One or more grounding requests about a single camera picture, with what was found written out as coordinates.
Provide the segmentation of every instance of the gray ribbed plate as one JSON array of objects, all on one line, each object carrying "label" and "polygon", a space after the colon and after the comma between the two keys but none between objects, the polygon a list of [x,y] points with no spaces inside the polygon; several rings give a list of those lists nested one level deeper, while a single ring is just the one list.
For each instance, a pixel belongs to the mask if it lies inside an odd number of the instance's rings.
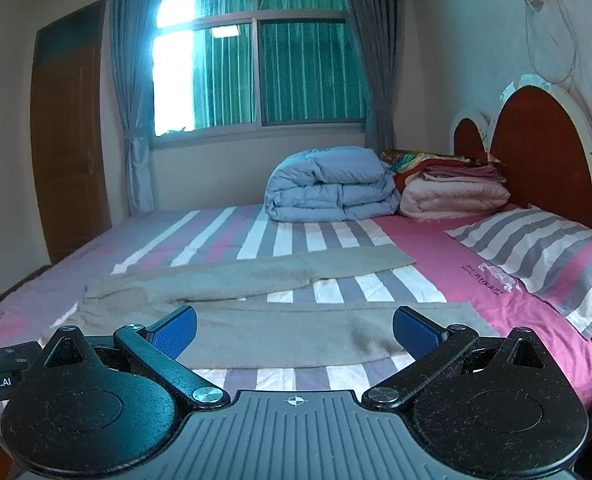
[{"label": "gray ribbed plate", "polygon": [[[39,478],[24,474],[22,480]],[[189,417],[175,441],[115,480],[464,480],[428,455],[391,413],[350,392],[241,392]],[[551,480],[572,479],[567,472]]]}]

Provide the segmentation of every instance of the window sill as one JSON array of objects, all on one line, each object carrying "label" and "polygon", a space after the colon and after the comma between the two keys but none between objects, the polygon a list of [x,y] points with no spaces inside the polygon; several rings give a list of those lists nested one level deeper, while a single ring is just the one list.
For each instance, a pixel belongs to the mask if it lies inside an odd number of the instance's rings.
[{"label": "window sill", "polygon": [[329,123],[295,123],[259,126],[238,124],[235,126],[217,126],[202,128],[192,132],[165,134],[151,139],[152,150],[165,150],[179,146],[199,146],[235,140],[267,139],[285,136],[318,136],[335,134],[363,134],[364,121],[333,121]]}]

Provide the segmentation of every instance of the pink bed sheet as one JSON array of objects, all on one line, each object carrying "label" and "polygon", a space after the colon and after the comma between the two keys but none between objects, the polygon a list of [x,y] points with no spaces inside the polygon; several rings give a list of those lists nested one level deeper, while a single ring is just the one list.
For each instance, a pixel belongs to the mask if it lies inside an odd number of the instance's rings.
[{"label": "pink bed sheet", "polygon": [[417,221],[392,216],[376,222],[398,247],[416,259],[418,270],[447,301],[471,301],[501,336],[506,336],[515,326],[533,328],[584,405],[589,406],[592,403],[592,340],[583,339],[553,308],[525,291],[522,283],[518,282],[518,288],[509,283],[507,288],[511,290],[506,290],[505,284],[487,266],[480,268],[486,260],[444,232],[482,218]]}]

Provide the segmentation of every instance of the brown wooden door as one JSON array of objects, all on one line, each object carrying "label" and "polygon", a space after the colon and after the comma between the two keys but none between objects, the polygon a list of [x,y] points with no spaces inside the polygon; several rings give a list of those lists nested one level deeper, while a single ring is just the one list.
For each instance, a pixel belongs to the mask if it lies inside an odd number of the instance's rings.
[{"label": "brown wooden door", "polygon": [[100,137],[105,1],[41,29],[32,72],[32,162],[52,263],[109,229]]}]

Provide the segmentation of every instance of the striped pillow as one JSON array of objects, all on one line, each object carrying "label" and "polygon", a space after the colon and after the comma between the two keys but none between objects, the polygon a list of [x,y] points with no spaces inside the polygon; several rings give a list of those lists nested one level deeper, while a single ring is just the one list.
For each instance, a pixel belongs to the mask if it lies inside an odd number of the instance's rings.
[{"label": "striped pillow", "polygon": [[592,337],[592,229],[542,209],[515,209],[447,234],[519,278]]}]

